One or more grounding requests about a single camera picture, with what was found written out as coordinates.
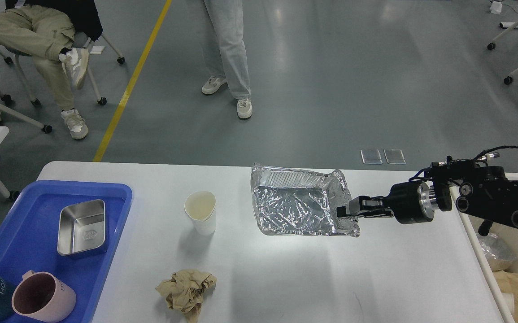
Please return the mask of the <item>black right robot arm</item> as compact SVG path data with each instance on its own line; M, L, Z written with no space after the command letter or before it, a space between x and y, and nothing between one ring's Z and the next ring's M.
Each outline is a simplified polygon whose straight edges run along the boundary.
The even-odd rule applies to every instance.
M509 180L503 167L489 166L500 147L487 149L472 159L447 156L433 162L408 181L397 183L388 196L358 196L337 207L339 218L395 218L399 223L433 221L435 210L482 219L478 229L488 235L493 224L518 229L518 180Z

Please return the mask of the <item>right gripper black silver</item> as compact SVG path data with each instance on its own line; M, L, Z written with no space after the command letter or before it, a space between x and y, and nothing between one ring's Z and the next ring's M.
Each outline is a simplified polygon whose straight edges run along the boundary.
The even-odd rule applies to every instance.
M449 188L429 185L425 181L409 181L392 186L387 196L358 196L345 206L336 208L338 218L392 218L399 223L429 223L435 211L453 208Z

